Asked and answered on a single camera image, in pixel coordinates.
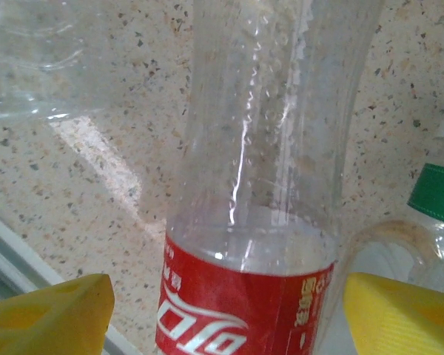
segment speckled countertop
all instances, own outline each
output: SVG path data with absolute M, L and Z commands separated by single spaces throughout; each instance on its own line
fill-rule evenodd
M 111 275 L 113 324 L 153 349 L 165 214 L 189 95 L 191 2 L 106 3 L 119 105 L 0 126 L 0 218 L 67 279 Z M 444 115 L 444 0 L 388 0 L 351 126 L 344 230 L 399 211 Z

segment coca-cola bottle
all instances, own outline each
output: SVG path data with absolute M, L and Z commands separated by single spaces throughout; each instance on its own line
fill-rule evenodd
M 307 355 L 332 270 L 350 114 L 380 0 L 195 0 L 162 354 Z

